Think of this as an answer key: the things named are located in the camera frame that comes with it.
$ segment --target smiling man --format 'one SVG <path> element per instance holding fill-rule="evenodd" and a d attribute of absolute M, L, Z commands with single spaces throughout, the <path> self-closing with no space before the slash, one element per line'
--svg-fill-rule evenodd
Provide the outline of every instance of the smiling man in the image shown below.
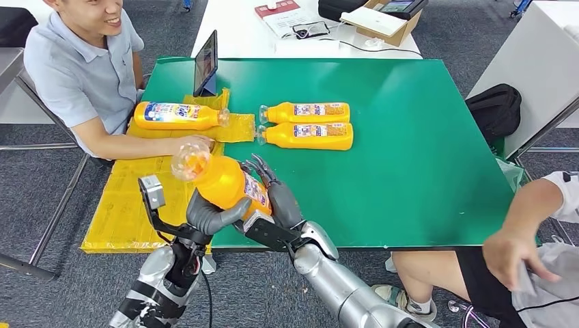
<path fill-rule="evenodd" d="M 140 101 L 144 43 L 122 0 L 44 0 L 55 12 L 27 39 L 24 63 L 46 106 L 88 154 L 138 159 L 175 154 L 205 137 L 143 139 L 125 135 Z"/>

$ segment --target orange bottle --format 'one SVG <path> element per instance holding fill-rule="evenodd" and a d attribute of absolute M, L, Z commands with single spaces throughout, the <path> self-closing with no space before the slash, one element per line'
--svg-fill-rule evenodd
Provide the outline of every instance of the orange bottle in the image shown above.
<path fill-rule="evenodd" d="M 265 186 L 241 170 L 235 159 L 211 155 L 204 144 L 182 146 L 173 157 L 171 170 L 177 178 L 195 183 L 203 198 L 224 210 L 234 207 L 243 197 L 250 197 L 244 220 L 255 210 L 272 214 Z"/>
<path fill-rule="evenodd" d="M 135 107 L 135 124 L 147 130 L 207 130 L 229 124 L 229 110 L 209 106 L 143 101 Z"/>
<path fill-rule="evenodd" d="M 261 125 L 257 128 L 257 142 L 282 148 L 348 150 L 354 142 L 354 129 L 350 123 L 281 123 L 270 128 Z"/>
<path fill-rule="evenodd" d="M 350 122 L 350 106 L 345 102 L 294 104 L 282 102 L 273 107 L 259 108 L 259 121 L 272 123 L 329 123 Z"/>

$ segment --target white shirt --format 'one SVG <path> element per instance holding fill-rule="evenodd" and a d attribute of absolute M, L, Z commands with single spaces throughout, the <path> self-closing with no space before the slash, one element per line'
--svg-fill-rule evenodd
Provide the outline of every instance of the white shirt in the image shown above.
<path fill-rule="evenodd" d="M 563 205 L 552 217 L 579 223 L 579 178 L 567 172 L 553 172 L 544 177 L 556 184 L 563 194 Z M 547 269 L 559 276 L 556 283 L 531 273 L 536 292 L 513 292 L 513 306 L 529 328 L 579 327 L 579 248 L 564 243 L 546 243 L 538 249 Z"/>
<path fill-rule="evenodd" d="M 24 50 L 26 71 L 44 104 L 69 128 L 99 117 L 109 134 L 125 132 L 128 116 L 140 98 L 132 53 L 143 50 L 144 43 L 124 10 L 121 27 L 119 35 L 107 36 L 108 49 L 80 39 L 56 12 L 47 24 L 30 31 Z"/>

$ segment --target floor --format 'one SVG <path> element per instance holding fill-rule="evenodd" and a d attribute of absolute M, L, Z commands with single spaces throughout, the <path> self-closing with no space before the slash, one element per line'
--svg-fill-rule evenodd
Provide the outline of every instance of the floor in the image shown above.
<path fill-rule="evenodd" d="M 183 13 L 181 0 L 125 0 L 124 7 L 145 40 L 143 66 L 149 72 L 161 55 L 190 55 L 206 0 Z M 413 35 L 427 58 L 444 60 L 465 96 L 515 23 L 507 0 L 430 1 Z M 0 125 L 0 144 L 66 141 L 54 126 Z M 579 132 L 555 131 L 543 144 L 579 146 Z M 0 252 L 27 260 L 68 183 L 81 151 L 0 152 Z M 524 162 L 535 177 L 556 169 L 577 170 L 578 155 L 530 154 Z M 60 278 L 44 283 L 0 269 L 0 322 L 11 327 L 105 327 L 137 276 L 146 255 L 84 254 L 79 245 L 109 175 L 88 163 L 64 211 L 57 233 L 40 265 Z M 579 242 L 579 229 L 565 226 Z M 556 232 L 546 222 L 540 237 Z M 368 284 L 397 284 L 384 270 L 385 251 L 342 252 L 344 263 Z M 210 275 L 214 327 L 338 327 L 315 293 L 289 264 L 272 252 L 216 254 L 218 272 Z M 436 320 L 459 327 L 460 315 L 448 311 L 451 298 L 437 290 Z M 195 294 L 178 327 L 207 327 L 207 291 Z"/>

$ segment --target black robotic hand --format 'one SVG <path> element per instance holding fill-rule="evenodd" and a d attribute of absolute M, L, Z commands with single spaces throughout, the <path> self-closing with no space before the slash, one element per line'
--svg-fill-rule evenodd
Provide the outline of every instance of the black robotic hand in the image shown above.
<path fill-rule="evenodd" d="M 213 236 L 224 227 L 241 220 L 250 205 L 251 199 L 244 197 L 229 210 L 222 210 L 209 203 L 195 189 L 187 206 L 186 218 L 194 228 L 203 234 Z"/>
<path fill-rule="evenodd" d="M 273 219 L 283 228 L 292 229 L 304 221 L 300 207 L 290 188 L 277 179 L 271 167 L 256 154 L 251 155 L 253 160 L 240 164 L 241 168 L 251 173 L 254 169 L 262 179 L 268 190 Z"/>

